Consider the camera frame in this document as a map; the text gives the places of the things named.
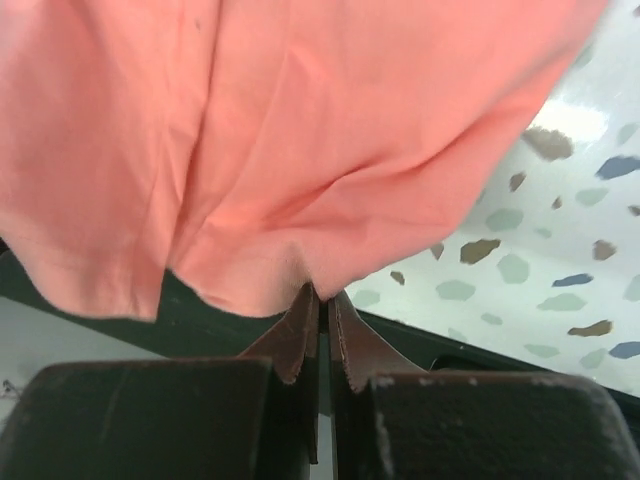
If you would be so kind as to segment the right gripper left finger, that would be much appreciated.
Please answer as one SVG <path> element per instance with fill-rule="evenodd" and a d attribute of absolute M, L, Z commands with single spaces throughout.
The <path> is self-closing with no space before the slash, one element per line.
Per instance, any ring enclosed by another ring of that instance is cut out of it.
<path fill-rule="evenodd" d="M 1 436 L 5 479 L 306 479 L 317 460 L 310 286 L 235 357 L 56 364 Z"/>

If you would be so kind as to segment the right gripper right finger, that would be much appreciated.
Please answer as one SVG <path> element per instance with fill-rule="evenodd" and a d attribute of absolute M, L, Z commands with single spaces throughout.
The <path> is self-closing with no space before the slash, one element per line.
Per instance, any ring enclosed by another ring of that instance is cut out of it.
<path fill-rule="evenodd" d="M 327 305 L 338 479 L 635 479 L 614 398 L 552 372 L 423 369 L 349 298 Z"/>

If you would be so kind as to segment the pink t shirt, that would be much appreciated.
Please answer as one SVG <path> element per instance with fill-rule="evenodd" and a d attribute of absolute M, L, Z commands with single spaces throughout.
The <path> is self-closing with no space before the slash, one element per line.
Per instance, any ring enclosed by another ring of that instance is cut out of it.
<path fill-rule="evenodd" d="M 243 316 L 445 239 L 603 1 L 5 1 L 1 236 L 40 294 Z"/>

